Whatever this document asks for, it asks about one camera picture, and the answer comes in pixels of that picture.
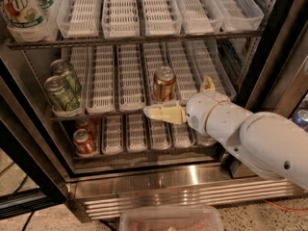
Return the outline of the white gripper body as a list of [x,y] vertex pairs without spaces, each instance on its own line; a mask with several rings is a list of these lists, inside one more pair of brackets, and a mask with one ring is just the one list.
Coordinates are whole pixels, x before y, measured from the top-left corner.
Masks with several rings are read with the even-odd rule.
[[225,101],[229,101],[229,97],[215,90],[205,90],[194,95],[186,105],[186,120],[190,127],[199,134],[205,135],[210,112]]

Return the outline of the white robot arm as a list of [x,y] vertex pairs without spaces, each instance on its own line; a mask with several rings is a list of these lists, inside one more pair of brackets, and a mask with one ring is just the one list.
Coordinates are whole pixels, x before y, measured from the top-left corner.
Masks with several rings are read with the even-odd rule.
[[147,106],[144,114],[172,124],[187,123],[218,141],[233,157],[264,179],[286,178],[308,189],[308,133],[282,115],[252,113],[216,91],[204,78],[201,92],[185,106],[177,101]]

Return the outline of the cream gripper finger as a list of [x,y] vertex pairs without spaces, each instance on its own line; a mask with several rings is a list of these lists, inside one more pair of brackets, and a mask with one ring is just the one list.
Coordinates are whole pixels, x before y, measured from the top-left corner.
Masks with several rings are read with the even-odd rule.
[[143,108],[144,114],[153,120],[160,120],[171,124],[186,123],[186,110],[178,101],[158,103]]
[[214,85],[212,78],[209,77],[209,76],[205,76],[203,78],[203,82],[201,84],[200,90],[206,91],[206,90],[215,90],[215,89],[216,88],[215,88],[215,85]]

